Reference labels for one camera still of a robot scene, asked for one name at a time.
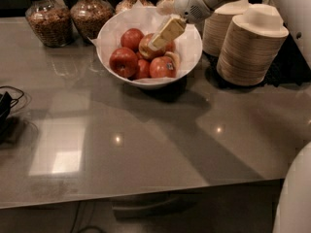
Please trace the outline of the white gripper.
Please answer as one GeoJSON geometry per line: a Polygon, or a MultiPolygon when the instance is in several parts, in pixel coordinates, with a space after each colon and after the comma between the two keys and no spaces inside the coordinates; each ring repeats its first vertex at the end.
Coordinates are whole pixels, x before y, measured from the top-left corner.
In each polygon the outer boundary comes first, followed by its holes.
{"type": "Polygon", "coordinates": [[[206,19],[214,9],[212,0],[163,0],[156,6],[156,11],[162,16],[178,17],[164,18],[148,43],[151,50],[164,48],[185,32],[187,23],[196,24],[206,19]]]}

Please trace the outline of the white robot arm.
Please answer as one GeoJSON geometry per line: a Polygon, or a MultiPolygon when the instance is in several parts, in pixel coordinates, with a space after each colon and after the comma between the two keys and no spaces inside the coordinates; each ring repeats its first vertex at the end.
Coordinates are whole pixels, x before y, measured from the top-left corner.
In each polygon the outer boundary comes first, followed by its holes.
{"type": "MultiPolygon", "coordinates": [[[[177,39],[187,24],[210,17],[218,8],[239,0],[173,0],[159,12],[170,16],[152,40],[154,48],[177,39]]],[[[278,61],[282,83],[311,82],[311,0],[270,0],[290,38],[278,61]]],[[[284,179],[272,233],[311,233],[311,143],[294,158],[284,179]]]]}

